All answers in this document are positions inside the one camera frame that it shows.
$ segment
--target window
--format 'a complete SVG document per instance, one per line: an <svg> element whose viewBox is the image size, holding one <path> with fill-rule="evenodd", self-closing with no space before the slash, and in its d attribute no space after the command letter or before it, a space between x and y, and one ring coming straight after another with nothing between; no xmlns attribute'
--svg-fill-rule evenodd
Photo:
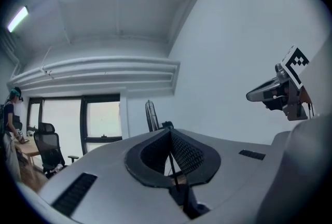
<svg viewBox="0 0 332 224"><path fill-rule="evenodd" d="M38 128L39 107L40 104L31 105L30 122L29 122L30 127Z"/></svg>
<svg viewBox="0 0 332 224"><path fill-rule="evenodd" d="M65 164L70 165L68 156L82 157L80 140L81 100L48 100L43 105L43 122L53 124L59 135L59 144Z"/></svg>
<svg viewBox="0 0 332 224"><path fill-rule="evenodd" d="M42 121L42 98L30 99L27 109L27 131L37 131L38 124Z"/></svg>
<svg viewBox="0 0 332 224"><path fill-rule="evenodd" d="M120 102L88 103L88 137L121 136Z"/></svg>
<svg viewBox="0 0 332 224"><path fill-rule="evenodd" d="M85 96L81 104L81 140L83 154L122 140L120 95Z"/></svg>
<svg viewBox="0 0 332 224"><path fill-rule="evenodd" d="M71 164L67 156L81 157L97 147L122 140L120 94L30 98L27 131L33 134L40 122L53 124L65 163ZM34 160L41 164L40 156Z"/></svg>

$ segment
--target wooden floor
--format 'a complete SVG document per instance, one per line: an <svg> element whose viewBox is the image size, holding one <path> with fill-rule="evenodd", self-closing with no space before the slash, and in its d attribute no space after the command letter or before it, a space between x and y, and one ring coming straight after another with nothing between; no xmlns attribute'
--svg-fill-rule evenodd
<svg viewBox="0 0 332 224"><path fill-rule="evenodd" d="M43 187L43 185L48 181L46 176L37 169L34 169L34 175L35 175L35 180L34 180L31 176L28 165L23 164L22 162L20 162L20 171L21 171L22 182L25 185L29 186L35 192L38 192Z"/></svg>

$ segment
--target headphones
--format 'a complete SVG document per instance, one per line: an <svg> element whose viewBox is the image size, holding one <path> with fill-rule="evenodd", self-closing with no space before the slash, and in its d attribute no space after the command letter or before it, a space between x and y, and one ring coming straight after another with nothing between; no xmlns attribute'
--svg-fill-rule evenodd
<svg viewBox="0 0 332 224"><path fill-rule="evenodd" d="M21 89L18 87L13 88L10 93L15 94L17 97L19 97L19 100L23 102L23 98L21 97Z"/></svg>

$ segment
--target wall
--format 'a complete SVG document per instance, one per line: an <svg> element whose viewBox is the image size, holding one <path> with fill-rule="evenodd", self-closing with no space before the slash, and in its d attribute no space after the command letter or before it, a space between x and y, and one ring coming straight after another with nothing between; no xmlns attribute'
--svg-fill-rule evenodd
<svg viewBox="0 0 332 224"><path fill-rule="evenodd" d="M11 77L15 65L0 48L0 104L3 104L9 94L6 83Z"/></svg>
<svg viewBox="0 0 332 224"><path fill-rule="evenodd" d="M167 58L169 48L165 44L143 40L109 39L76 43L75 45L50 49L36 54L25 66L23 72L44 64L50 64L75 58L137 55L141 57Z"/></svg>
<svg viewBox="0 0 332 224"><path fill-rule="evenodd" d="M173 101L174 96L151 96L147 98L130 98L127 100L127 114L130 137L148 133L149 127L146 120L145 103L151 100L154 103L155 111L158 117L158 122L174 120Z"/></svg>
<svg viewBox="0 0 332 224"><path fill-rule="evenodd" d="M169 55L181 62L177 127L263 144L292 129L297 122L245 95L275 76L293 44L321 46L331 29L325 17L319 0L198 0Z"/></svg>

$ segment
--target ceiling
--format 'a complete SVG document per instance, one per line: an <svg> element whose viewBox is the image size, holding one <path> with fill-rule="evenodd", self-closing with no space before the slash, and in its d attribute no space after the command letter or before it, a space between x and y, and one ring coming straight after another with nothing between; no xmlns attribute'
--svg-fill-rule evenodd
<svg viewBox="0 0 332 224"><path fill-rule="evenodd" d="M171 47L196 0L16 0L29 15L13 36L29 55L94 38L137 39Z"/></svg>

